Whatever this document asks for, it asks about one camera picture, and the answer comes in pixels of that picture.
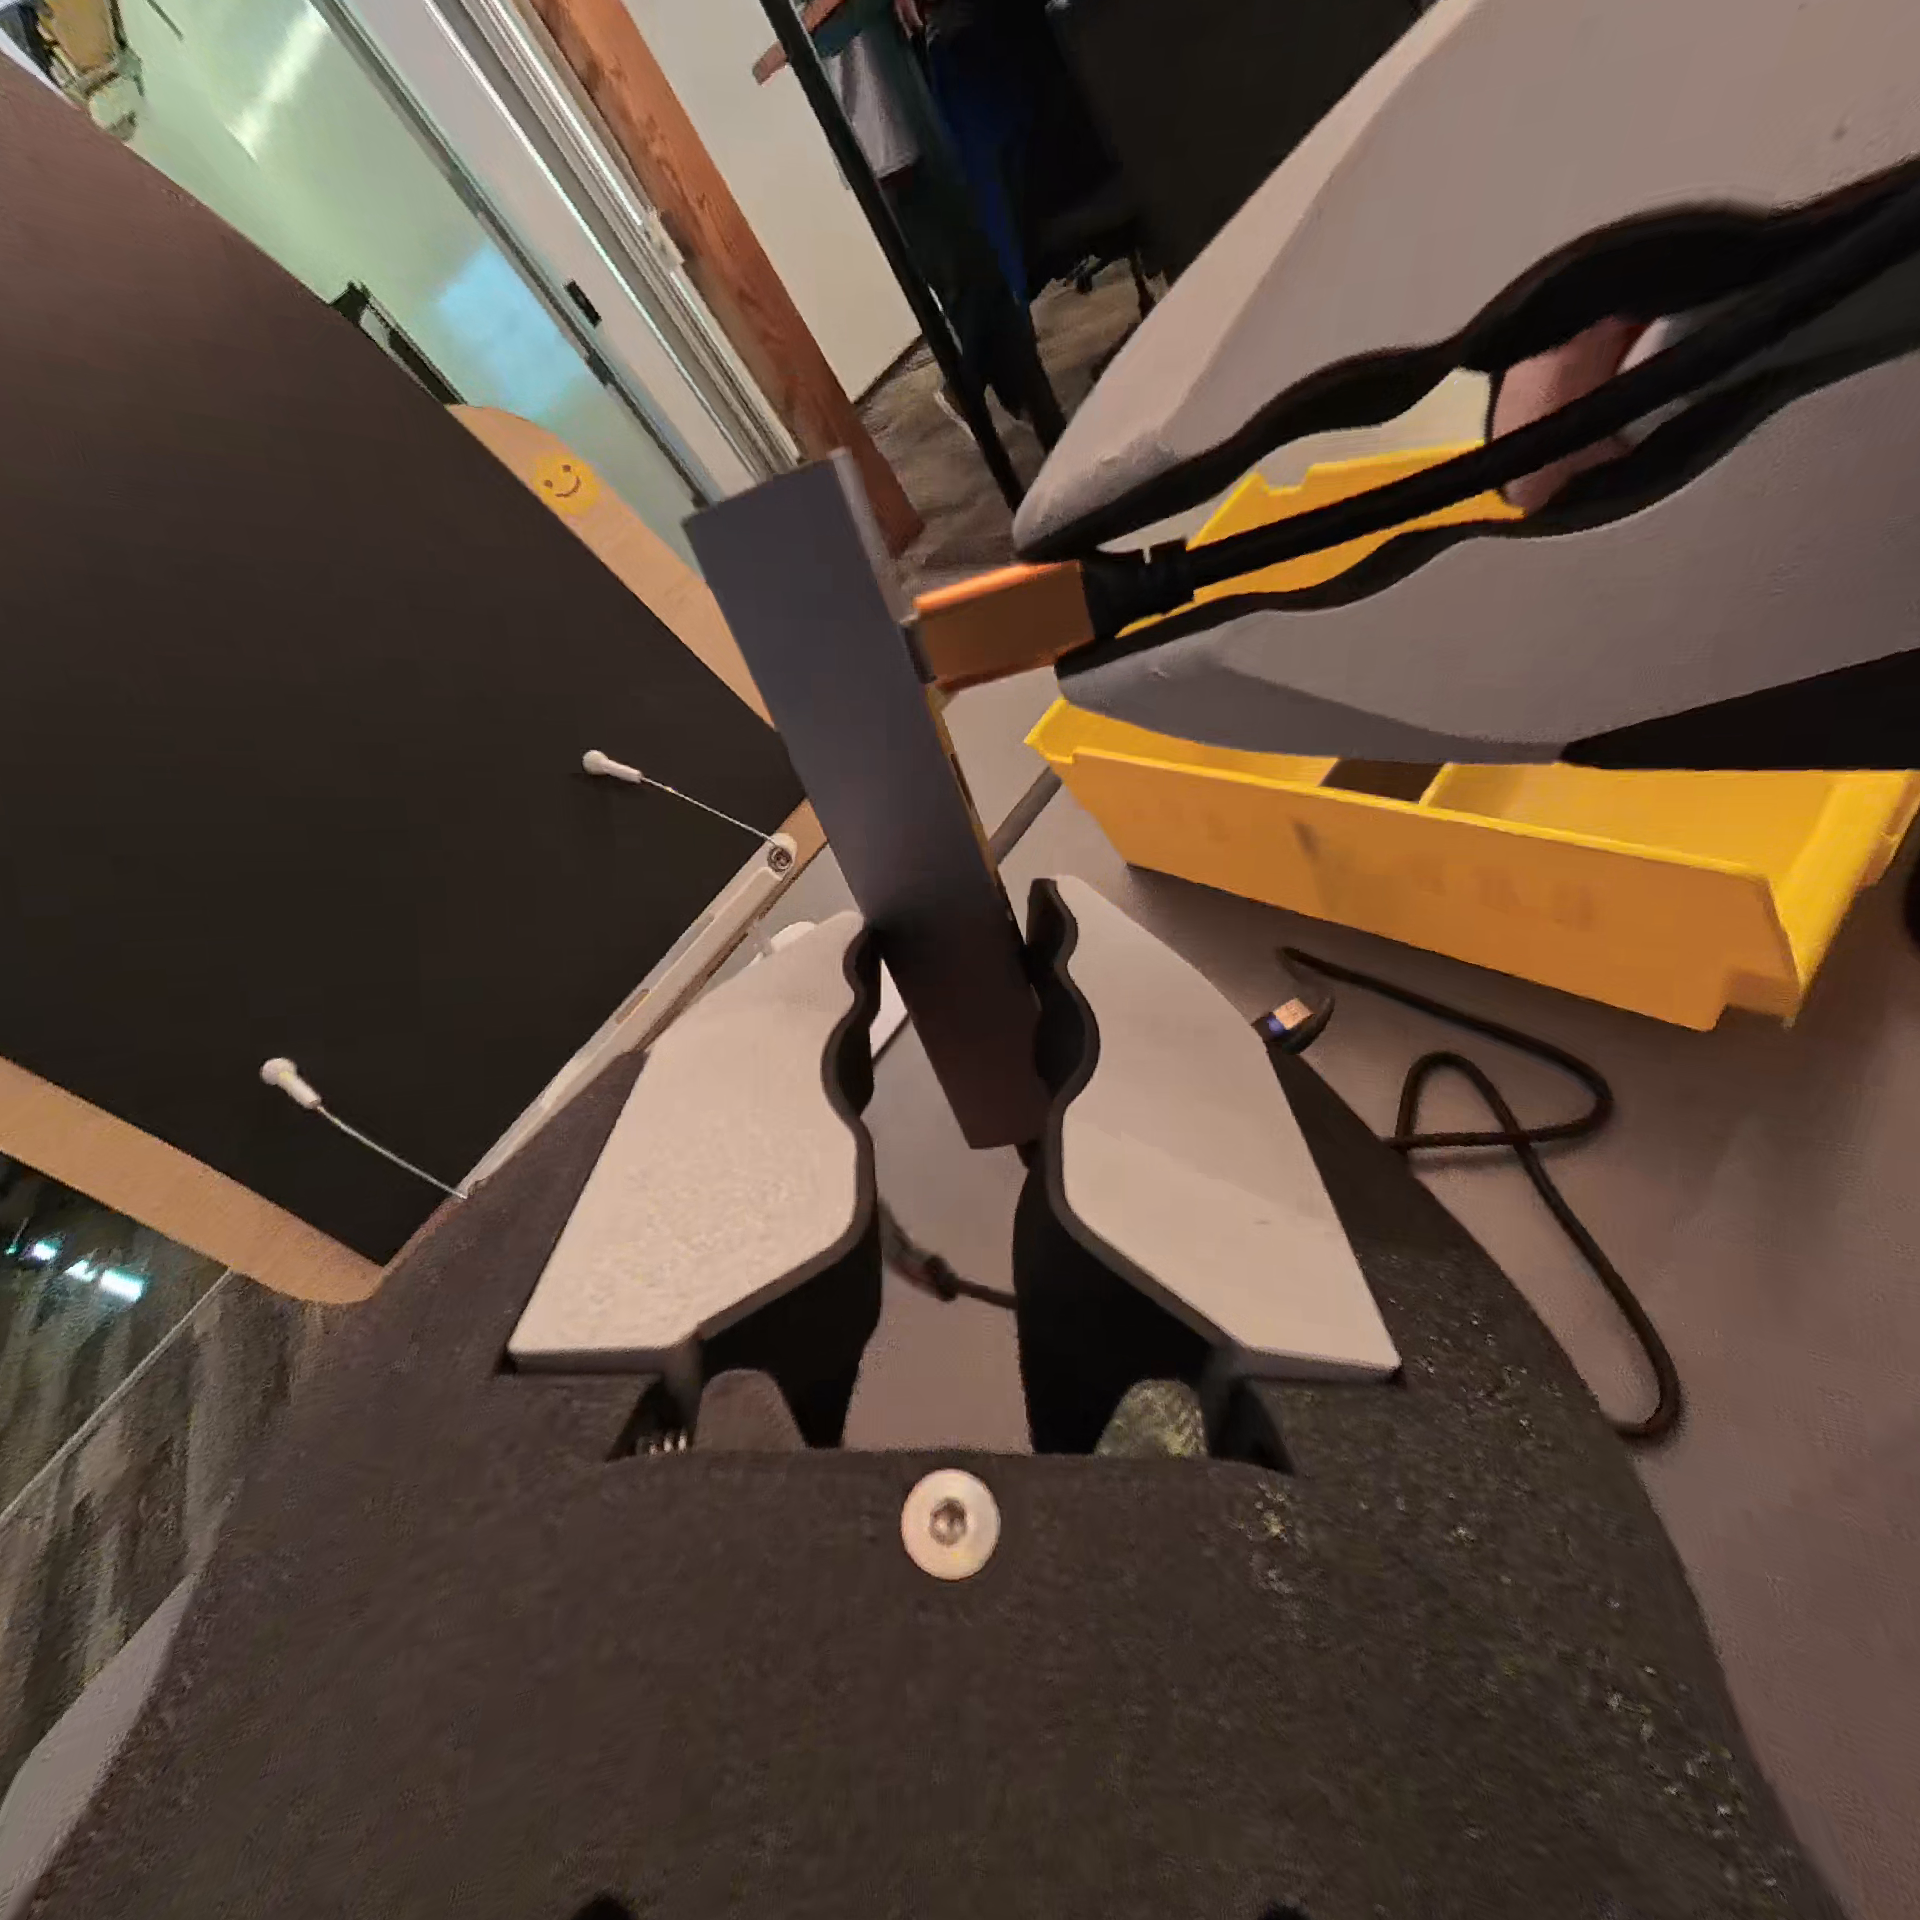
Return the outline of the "person's right hand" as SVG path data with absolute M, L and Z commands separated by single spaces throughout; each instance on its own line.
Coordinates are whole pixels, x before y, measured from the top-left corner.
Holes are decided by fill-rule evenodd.
M 1595 391 L 1617 380 L 1619 369 L 1632 367 L 1639 339 L 1650 331 L 1652 326 L 1643 320 L 1601 320 L 1573 339 L 1505 369 L 1490 395 L 1485 437 L 1509 437 Z M 1622 434 L 1594 442 L 1577 454 L 1502 484 L 1498 492 L 1511 509 L 1530 516 L 1567 490 L 1573 477 L 1622 456 L 1629 448 L 1632 442 Z

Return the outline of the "wooden post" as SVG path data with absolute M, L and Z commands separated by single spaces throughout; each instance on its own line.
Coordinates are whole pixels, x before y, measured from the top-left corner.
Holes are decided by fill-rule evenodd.
M 688 277 L 755 389 L 807 461 L 844 450 L 859 468 L 887 551 L 922 519 L 864 431 L 825 354 L 762 255 L 720 166 L 648 52 L 625 2 L 534 2 L 542 28 L 585 88 L 642 198 L 681 252 Z

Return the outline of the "grey usb hub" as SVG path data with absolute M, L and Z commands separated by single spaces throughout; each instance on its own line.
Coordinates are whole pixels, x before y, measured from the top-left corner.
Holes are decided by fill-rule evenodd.
M 957 1125 L 1024 1150 L 1042 1002 L 859 468 L 792 468 L 684 535 Z

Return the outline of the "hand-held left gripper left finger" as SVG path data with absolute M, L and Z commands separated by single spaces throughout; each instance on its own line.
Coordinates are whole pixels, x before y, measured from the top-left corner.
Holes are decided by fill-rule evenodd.
M 785 937 L 645 1049 L 509 1336 L 519 1372 L 681 1372 L 876 1222 L 878 950 Z

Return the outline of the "black divider panel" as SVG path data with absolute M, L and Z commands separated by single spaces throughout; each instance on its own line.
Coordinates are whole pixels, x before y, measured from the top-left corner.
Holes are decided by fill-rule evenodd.
M 387 1262 L 747 863 L 777 732 L 292 273 L 2 62 L 2 1058 Z

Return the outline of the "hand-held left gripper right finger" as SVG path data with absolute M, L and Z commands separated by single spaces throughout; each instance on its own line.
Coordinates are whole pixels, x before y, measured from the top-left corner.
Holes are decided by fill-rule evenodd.
M 1238 1377 L 1390 1380 L 1399 1352 L 1264 1033 L 1082 878 L 1027 888 L 1050 1218 Z

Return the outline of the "black office chair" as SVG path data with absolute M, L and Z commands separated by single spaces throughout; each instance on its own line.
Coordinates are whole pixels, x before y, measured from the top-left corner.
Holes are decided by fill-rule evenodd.
M 1427 2 L 1049 2 L 1174 281 Z

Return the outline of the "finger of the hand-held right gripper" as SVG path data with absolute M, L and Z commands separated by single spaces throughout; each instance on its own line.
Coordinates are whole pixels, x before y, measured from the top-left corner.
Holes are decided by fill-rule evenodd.
M 1778 215 L 1916 155 L 1916 2 L 1436 2 L 1171 283 L 1043 461 L 1015 551 L 1189 514 L 1509 346 L 1617 227 Z
M 1778 398 L 1666 495 L 1394 539 L 1062 659 L 1093 716 L 1247 753 L 1550 765 L 1658 716 L 1916 650 L 1916 357 Z

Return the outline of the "yellow plastic bin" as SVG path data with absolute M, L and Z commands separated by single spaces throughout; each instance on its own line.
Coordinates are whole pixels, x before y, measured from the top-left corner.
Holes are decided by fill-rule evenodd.
M 1916 769 L 1276 757 L 1055 700 L 1027 749 L 1117 855 L 1677 1028 L 1792 1022 Z

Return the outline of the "black panel on wooden board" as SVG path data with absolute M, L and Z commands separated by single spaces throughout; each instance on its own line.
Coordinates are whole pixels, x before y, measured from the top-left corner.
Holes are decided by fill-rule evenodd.
M 533 470 L 542 454 L 570 450 L 585 461 L 602 484 L 602 492 L 594 514 L 579 519 L 557 516 L 557 521 L 673 634 L 680 650 L 729 686 L 757 723 L 770 723 L 767 702 L 716 595 L 621 501 L 610 486 L 606 461 L 586 456 L 552 429 L 503 407 L 453 404 L 450 419 L 514 474 L 528 492 L 534 492 Z M 594 1036 L 552 1070 L 542 1089 L 519 1106 L 512 1123 L 482 1151 L 460 1164 L 453 1185 L 476 1191 L 500 1174 L 601 1070 L 673 1033 L 729 970 L 757 967 L 757 955 L 779 942 L 779 934 L 767 924 L 770 911 L 821 851 L 825 834 L 818 828 L 818 817 L 810 803 L 797 803 L 779 824 L 779 838 L 755 847 L 740 872 L 692 917 L 659 962 L 633 981 L 633 988 L 606 1010 Z M 353 1147 L 282 1095 L 273 1089 L 270 1103 L 300 1114 L 300 1123 L 343 1143 L 353 1160 L 382 1164 L 403 1189 L 429 1191 L 434 1206 L 450 1206 L 450 1197 Z M 300 1222 L 290 1209 L 265 1197 L 240 1179 L 183 1151 L 176 1143 L 137 1130 L 130 1118 L 117 1118 L 77 1089 L 66 1089 L 19 1060 L 2 1060 L 2 1151 L 81 1189 L 92 1201 L 132 1218 L 139 1228 L 179 1240 L 192 1254 L 218 1261 L 292 1299 L 354 1302 L 391 1267 L 391 1256 L 373 1261 L 350 1250 L 343 1237 Z M 417 1150 L 401 1157 L 438 1179 L 442 1171 L 441 1162 Z

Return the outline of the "black metal pole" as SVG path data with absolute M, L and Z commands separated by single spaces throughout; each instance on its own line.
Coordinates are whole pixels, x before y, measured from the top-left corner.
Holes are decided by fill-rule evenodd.
M 1015 509 L 1024 480 L 1001 422 L 1024 424 L 1049 450 L 1064 419 L 932 91 L 927 28 L 938 2 L 760 2 L 760 13 L 774 41 L 755 62 L 755 81 L 797 77 L 920 326 L 946 412 Z

